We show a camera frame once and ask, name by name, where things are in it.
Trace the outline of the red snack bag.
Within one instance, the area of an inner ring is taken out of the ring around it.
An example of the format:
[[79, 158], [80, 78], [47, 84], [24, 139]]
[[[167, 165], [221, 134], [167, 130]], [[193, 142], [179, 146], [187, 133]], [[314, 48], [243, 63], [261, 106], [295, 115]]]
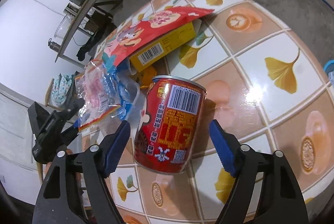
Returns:
[[107, 38], [102, 60], [109, 70], [113, 66], [117, 67], [123, 60], [153, 40], [211, 13], [212, 9], [190, 6], [177, 6], [154, 13], [117, 32], [115, 37]]

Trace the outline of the steel kettle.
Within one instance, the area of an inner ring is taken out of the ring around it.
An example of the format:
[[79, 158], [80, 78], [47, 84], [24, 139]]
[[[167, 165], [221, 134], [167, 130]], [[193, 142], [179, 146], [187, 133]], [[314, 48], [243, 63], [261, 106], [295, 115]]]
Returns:
[[76, 16], [78, 11], [79, 9], [75, 5], [68, 3], [63, 12], [66, 15]]

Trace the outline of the red cartoon drink can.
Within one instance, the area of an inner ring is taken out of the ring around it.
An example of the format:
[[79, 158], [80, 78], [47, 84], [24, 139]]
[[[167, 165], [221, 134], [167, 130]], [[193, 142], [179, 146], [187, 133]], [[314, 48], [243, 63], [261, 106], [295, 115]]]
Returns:
[[206, 94], [191, 80], [153, 77], [134, 140], [135, 162], [157, 173], [182, 173], [192, 155]]

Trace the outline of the wooden chair with clothes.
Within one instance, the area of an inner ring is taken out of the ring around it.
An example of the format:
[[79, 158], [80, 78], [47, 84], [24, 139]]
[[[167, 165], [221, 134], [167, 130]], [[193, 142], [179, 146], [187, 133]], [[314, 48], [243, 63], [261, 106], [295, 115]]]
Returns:
[[45, 106], [62, 110], [76, 97], [75, 75], [59, 74], [52, 78], [45, 95]]

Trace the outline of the white door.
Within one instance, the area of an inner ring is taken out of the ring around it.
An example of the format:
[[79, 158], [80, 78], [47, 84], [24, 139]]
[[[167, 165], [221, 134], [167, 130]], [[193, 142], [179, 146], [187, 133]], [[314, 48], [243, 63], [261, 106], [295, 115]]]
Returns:
[[34, 205], [41, 187], [32, 156], [28, 107], [33, 101], [1, 84], [1, 183], [6, 192]]

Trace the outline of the floral folded clothes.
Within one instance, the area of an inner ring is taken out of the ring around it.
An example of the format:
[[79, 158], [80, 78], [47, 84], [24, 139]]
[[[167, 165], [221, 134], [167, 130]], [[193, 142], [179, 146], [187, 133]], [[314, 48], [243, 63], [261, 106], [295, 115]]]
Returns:
[[65, 104], [73, 79], [73, 74], [59, 74], [54, 79], [51, 91], [51, 100], [55, 106], [62, 107]]

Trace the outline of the clear candy plastic bag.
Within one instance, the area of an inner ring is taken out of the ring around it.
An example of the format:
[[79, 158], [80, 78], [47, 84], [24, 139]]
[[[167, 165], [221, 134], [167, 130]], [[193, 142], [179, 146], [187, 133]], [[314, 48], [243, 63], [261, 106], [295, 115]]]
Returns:
[[78, 111], [79, 130], [98, 124], [120, 111], [121, 99], [117, 86], [103, 61], [91, 60], [85, 71], [75, 77], [75, 86], [78, 99], [84, 100], [84, 105]]

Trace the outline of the clear glass bowl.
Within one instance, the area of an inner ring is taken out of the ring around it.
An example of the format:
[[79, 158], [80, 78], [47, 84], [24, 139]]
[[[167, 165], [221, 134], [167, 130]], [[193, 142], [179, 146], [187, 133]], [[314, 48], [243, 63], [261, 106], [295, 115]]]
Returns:
[[70, 17], [67, 15], [64, 16], [54, 33], [54, 38], [64, 39], [68, 29], [70, 28], [71, 22], [72, 20]]

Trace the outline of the orange plastic funnel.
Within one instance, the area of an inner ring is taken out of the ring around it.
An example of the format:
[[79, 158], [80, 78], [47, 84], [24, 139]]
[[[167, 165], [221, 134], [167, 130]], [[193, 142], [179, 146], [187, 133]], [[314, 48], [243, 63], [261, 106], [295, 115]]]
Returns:
[[157, 75], [157, 71], [153, 66], [148, 66], [142, 72], [138, 73], [138, 82], [141, 89], [146, 89]]

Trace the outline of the clear plastic food container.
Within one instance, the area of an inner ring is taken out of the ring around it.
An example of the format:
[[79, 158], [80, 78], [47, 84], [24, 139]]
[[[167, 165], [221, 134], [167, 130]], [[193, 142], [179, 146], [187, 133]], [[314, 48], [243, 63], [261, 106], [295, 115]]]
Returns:
[[125, 74], [118, 73], [115, 76], [117, 82], [118, 95], [121, 100], [121, 110], [118, 112], [118, 118], [127, 120], [134, 110], [140, 95], [139, 84]]

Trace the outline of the blue mesh trash bin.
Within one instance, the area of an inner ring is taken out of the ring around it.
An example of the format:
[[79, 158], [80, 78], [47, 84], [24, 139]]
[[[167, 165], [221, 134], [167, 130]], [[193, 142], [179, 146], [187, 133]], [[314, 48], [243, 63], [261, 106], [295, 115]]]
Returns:
[[334, 81], [334, 60], [330, 60], [328, 61], [325, 65], [324, 65], [324, 71], [329, 79], [329, 81], [331, 83], [333, 83]]

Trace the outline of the yellow cardboard box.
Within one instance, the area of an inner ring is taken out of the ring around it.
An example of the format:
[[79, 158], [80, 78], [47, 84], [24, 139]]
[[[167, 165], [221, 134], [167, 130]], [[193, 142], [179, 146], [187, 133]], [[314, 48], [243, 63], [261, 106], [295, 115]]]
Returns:
[[131, 70], [142, 72], [183, 44], [195, 39], [200, 25], [201, 20], [196, 19], [145, 45], [129, 58]]

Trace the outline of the steel water bottle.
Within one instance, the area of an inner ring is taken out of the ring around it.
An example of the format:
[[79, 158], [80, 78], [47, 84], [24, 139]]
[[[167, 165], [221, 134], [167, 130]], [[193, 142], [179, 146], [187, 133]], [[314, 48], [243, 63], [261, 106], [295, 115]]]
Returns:
[[53, 41], [52, 40], [52, 38], [50, 38], [49, 40], [48, 40], [48, 47], [51, 49], [51, 50], [53, 50], [53, 51], [55, 51], [55, 52], [59, 52], [59, 50], [60, 50], [60, 48], [61, 48], [61, 46], [60, 46], [60, 44], [58, 44], [58, 43], [56, 43], [55, 41]]

